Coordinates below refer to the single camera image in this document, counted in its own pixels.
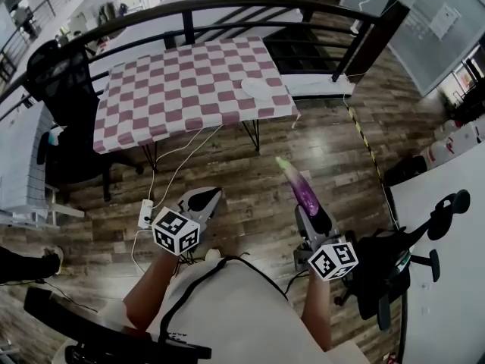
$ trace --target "office chair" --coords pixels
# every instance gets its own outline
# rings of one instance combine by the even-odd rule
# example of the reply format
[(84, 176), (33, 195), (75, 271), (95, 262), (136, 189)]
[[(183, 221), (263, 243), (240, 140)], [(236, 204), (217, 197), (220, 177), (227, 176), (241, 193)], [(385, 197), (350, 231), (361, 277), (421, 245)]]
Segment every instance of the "office chair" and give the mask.
[(440, 278), (440, 260), (435, 249), (429, 258), (412, 255), (409, 248), (427, 232), (430, 240), (442, 238), (449, 230), (454, 214), (463, 214), (470, 206), (470, 194), (460, 190), (436, 204), (430, 219), (411, 233), (405, 227), (398, 231), (378, 230), (372, 237), (355, 241), (353, 232), (347, 240), (353, 243), (358, 265), (343, 279), (347, 291), (335, 298), (335, 304), (343, 306), (351, 295), (357, 296), (358, 309), (363, 319), (377, 314), (380, 330), (390, 326), (390, 304), (403, 295), (411, 285), (409, 266), (411, 262), (431, 267), (433, 281)]
[(110, 167), (121, 163), (135, 165), (116, 152), (100, 155), (92, 149), (94, 123), (99, 99), (92, 87), (88, 58), (83, 47), (58, 48), (55, 40), (41, 45), (27, 62), (26, 89), (43, 101), (55, 122), (64, 130), (59, 145), (46, 140), (46, 174), (50, 184), (75, 184), (102, 174), (105, 201), (109, 193)]

